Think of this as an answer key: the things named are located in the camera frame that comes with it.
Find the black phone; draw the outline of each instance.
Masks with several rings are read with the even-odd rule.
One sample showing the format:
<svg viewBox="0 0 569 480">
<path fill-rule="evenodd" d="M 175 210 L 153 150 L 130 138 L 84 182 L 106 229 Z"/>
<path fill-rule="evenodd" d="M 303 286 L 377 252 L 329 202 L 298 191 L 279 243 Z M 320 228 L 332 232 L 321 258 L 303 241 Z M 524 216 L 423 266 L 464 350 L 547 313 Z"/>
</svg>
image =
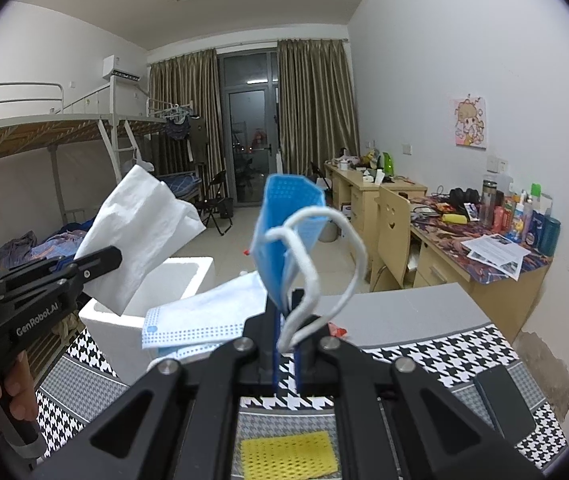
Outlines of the black phone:
<svg viewBox="0 0 569 480">
<path fill-rule="evenodd" d="M 473 379 L 495 430 L 515 446 L 535 430 L 535 420 L 509 371 L 498 365 Z"/>
</svg>

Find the curtain rod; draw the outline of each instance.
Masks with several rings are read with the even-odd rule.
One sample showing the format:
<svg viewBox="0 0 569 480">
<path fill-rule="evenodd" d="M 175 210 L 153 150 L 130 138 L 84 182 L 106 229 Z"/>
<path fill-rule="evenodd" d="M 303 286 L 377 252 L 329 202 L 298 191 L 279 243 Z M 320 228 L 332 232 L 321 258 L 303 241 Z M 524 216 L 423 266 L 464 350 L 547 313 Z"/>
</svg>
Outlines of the curtain rod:
<svg viewBox="0 0 569 480">
<path fill-rule="evenodd" d="M 276 40 L 255 40 L 255 41 L 239 41 L 237 43 L 228 43 L 224 45 L 218 45 L 212 47 L 213 50 L 219 50 L 223 48 L 230 48 L 232 46 L 245 46 L 245 45 L 255 45 L 261 43 L 274 43 L 277 41 L 285 41 L 285 40 L 302 40 L 302 41 L 314 41 L 314 40 L 334 40 L 334 41 L 342 41 L 343 43 L 349 43 L 349 38 L 277 38 Z M 208 48 L 203 48 L 201 50 L 194 50 L 193 52 L 185 52 L 184 54 L 178 54 L 177 56 L 165 57 L 164 59 L 158 59 L 153 63 L 147 63 L 147 66 L 151 66 L 154 63 L 161 63 L 163 61 L 168 61 L 169 59 L 173 59 L 174 57 L 186 56 L 186 54 L 192 54 L 194 52 L 201 52 L 202 50 L 209 50 Z"/>
</svg>

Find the blue face mask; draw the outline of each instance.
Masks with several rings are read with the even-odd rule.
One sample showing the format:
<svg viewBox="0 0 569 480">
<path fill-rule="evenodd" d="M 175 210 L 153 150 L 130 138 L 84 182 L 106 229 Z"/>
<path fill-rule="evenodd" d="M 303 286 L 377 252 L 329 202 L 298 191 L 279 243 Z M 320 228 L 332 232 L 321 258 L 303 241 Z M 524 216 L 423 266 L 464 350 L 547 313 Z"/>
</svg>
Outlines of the blue face mask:
<svg viewBox="0 0 569 480">
<path fill-rule="evenodd" d="M 269 176 L 250 253 L 269 297 L 285 316 L 289 313 L 289 288 L 298 274 L 298 266 L 280 240 L 267 242 L 264 234 L 273 227 L 282 226 L 289 216 L 307 206 L 325 206 L 324 192 L 309 179 L 288 174 Z M 324 217 L 307 218 L 296 225 L 295 231 L 308 253 L 326 221 Z"/>
</svg>

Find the screw head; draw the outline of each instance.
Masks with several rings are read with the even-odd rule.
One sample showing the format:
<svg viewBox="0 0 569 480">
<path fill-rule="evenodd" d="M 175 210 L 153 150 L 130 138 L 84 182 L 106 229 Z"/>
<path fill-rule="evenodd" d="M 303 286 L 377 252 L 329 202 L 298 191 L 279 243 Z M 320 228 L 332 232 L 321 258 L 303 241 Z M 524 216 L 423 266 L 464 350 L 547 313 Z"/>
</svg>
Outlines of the screw head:
<svg viewBox="0 0 569 480">
<path fill-rule="evenodd" d="M 410 357 L 398 357 L 395 360 L 395 369 L 403 374 L 410 374 L 415 370 L 415 361 Z"/>
<path fill-rule="evenodd" d="M 164 359 L 156 365 L 156 368 L 162 375 L 171 375 L 180 370 L 180 364 L 174 359 Z"/>
<path fill-rule="evenodd" d="M 323 350 L 337 350 L 340 348 L 340 339 L 327 335 L 320 340 L 320 348 Z"/>
<path fill-rule="evenodd" d="M 233 348 L 235 348 L 238 352 L 248 352 L 251 348 L 253 348 L 253 339 L 248 337 L 238 337 L 233 342 Z"/>
</svg>

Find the upper bunk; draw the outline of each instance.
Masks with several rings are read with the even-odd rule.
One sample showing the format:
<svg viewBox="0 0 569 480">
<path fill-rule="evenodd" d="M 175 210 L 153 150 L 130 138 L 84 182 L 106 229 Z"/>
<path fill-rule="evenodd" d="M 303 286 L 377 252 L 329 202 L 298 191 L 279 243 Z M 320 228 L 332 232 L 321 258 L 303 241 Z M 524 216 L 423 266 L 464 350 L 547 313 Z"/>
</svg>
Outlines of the upper bunk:
<svg viewBox="0 0 569 480">
<path fill-rule="evenodd" d="M 2 104 L 27 104 L 36 102 L 54 102 L 56 107 L 48 114 L 23 115 L 16 114 L 0 118 L 0 158 L 17 153 L 47 148 L 72 142 L 102 139 L 109 152 L 114 166 L 116 180 L 122 178 L 120 152 L 133 152 L 133 158 L 141 160 L 140 150 L 135 137 L 152 134 L 162 129 L 167 123 L 166 110 L 174 105 L 155 102 L 147 98 L 146 114 L 121 115 L 117 114 L 116 97 L 117 83 L 113 78 L 109 83 L 82 96 L 72 103 L 64 101 L 62 85 L 51 82 L 7 82 L 0 83 L 0 89 L 10 88 L 50 88 L 55 94 L 44 92 L 45 95 L 30 97 L 8 97 L 0 99 Z M 108 112 L 100 110 L 100 95 L 103 105 L 108 104 Z M 87 103 L 97 102 L 94 113 L 87 113 Z M 122 147 L 122 139 L 128 139 Z"/>
</svg>

